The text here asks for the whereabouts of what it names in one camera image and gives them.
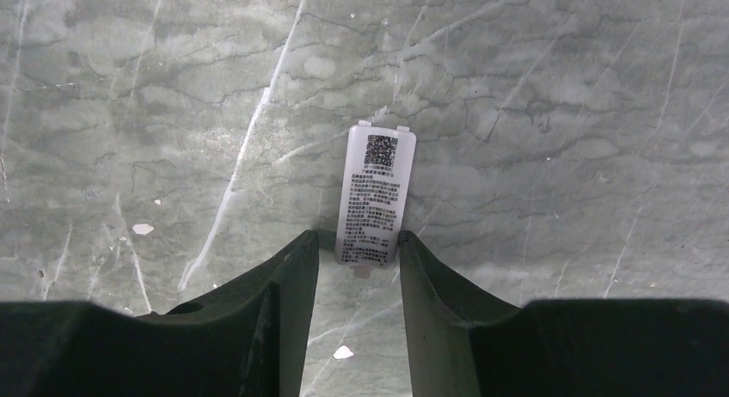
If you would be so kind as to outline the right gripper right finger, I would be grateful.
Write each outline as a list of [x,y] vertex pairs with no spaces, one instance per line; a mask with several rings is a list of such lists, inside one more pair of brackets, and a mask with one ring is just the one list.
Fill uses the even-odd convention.
[[728,306],[551,299],[519,308],[399,236],[416,396],[725,396]]

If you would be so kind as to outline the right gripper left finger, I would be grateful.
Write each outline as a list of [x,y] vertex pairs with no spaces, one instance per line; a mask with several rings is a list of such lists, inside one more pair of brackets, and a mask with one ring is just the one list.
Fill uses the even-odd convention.
[[296,396],[315,302],[317,233],[165,314],[92,302],[1,306],[4,396]]

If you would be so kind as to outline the white battery cover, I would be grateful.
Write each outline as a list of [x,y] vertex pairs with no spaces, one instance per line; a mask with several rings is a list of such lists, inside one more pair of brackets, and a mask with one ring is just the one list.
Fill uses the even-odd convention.
[[355,278],[395,264],[416,144],[407,126],[360,120],[348,131],[334,256]]

